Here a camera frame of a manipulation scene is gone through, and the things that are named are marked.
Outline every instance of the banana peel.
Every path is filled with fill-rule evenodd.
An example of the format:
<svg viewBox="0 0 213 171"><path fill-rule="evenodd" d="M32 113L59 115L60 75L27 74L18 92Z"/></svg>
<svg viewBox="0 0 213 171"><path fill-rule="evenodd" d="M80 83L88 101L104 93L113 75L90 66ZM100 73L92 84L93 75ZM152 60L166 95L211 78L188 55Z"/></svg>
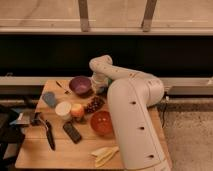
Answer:
<svg viewBox="0 0 213 171"><path fill-rule="evenodd" d="M93 151L91 154L96 156L95 167L98 168L106 164L118 151L118 146L103 147Z"/></svg>

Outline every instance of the cup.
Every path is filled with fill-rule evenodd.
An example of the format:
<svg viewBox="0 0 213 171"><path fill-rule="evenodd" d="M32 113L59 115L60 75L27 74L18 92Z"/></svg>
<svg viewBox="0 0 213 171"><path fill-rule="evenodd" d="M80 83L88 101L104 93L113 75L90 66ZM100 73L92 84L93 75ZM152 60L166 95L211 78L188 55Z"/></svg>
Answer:
<svg viewBox="0 0 213 171"><path fill-rule="evenodd" d="M56 105L55 113L60 116L63 120L68 121L71 119L71 108L72 105L68 101L60 102Z"/></svg>

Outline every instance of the purple bowl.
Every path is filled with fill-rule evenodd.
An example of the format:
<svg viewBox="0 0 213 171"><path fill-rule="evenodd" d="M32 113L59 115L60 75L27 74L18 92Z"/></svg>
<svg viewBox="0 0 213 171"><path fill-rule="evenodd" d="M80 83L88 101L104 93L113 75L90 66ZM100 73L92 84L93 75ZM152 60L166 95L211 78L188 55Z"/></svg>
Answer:
<svg viewBox="0 0 213 171"><path fill-rule="evenodd" d="M91 80L86 76L76 76L69 83L70 89L78 95L87 93L91 86Z"/></svg>

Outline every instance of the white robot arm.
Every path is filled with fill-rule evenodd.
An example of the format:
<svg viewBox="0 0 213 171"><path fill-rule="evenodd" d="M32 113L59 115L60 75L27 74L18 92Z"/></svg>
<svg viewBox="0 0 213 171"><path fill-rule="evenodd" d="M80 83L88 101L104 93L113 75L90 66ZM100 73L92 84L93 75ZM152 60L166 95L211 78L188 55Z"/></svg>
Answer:
<svg viewBox="0 0 213 171"><path fill-rule="evenodd" d="M147 107L164 94L160 79L141 71L112 65L110 56L90 61L93 79L111 78L109 111L124 167L127 170L170 171Z"/></svg>

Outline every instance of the grapes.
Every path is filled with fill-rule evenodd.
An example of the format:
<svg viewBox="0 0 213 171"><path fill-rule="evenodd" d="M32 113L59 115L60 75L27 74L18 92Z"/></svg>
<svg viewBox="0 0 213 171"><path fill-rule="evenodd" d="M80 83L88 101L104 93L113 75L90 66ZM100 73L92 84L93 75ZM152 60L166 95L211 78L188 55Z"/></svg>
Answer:
<svg viewBox="0 0 213 171"><path fill-rule="evenodd" d="M104 105L104 100L101 97L95 96L92 101L84 108L85 113L94 113Z"/></svg>

